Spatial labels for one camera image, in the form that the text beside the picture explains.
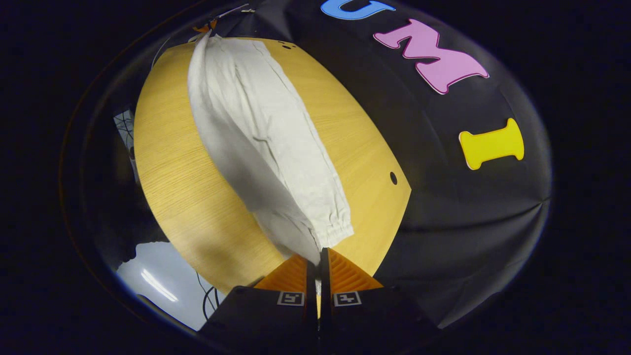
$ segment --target white fabric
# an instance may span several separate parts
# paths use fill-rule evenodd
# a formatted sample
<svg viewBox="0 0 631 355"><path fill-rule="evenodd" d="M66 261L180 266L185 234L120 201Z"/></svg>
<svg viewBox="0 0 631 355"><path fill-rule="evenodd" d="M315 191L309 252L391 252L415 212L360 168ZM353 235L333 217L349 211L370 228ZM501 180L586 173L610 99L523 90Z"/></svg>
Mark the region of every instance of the white fabric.
<svg viewBox="0 0 631 355"><path fill-rule="evenodd" d="M213 162L281 251L319 263L353 234L339 176L309 113L264 43L205 35L188 74Z"/></svg>

